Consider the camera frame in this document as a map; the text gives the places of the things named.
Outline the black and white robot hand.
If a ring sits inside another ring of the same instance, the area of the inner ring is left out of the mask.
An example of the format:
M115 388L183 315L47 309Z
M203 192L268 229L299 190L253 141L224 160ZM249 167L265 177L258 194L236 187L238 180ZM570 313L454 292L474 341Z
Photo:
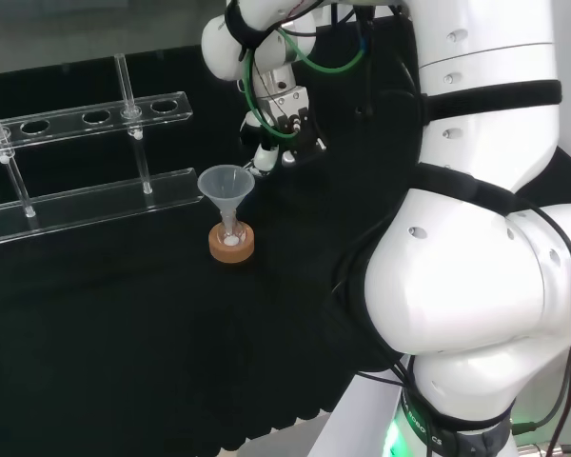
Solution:
M251 111L240 127L240 146L251 154L244 165L258 179L277 169L294 169L320 158L327 150L305 87L260 97L259 116Z

